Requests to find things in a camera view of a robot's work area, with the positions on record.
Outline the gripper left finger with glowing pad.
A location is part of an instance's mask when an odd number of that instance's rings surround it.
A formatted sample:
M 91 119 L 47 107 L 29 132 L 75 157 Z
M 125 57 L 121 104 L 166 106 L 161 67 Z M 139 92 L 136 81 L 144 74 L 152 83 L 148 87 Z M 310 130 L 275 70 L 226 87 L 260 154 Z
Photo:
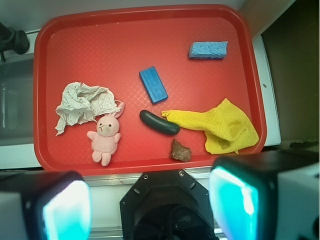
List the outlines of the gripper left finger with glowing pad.
M 93 217 L 89 185 L 76 171 L 2 172 L 2 240 L 87 240 Z

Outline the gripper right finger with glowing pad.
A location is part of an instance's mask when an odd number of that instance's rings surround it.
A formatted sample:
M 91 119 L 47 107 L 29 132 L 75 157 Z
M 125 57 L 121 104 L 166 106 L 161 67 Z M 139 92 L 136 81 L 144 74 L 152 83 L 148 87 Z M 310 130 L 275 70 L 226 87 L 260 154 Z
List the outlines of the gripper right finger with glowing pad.
M 320 156 L 270 150 L 218 157 L 209 175 L 212 213 L 229 240 L 317 240 Z

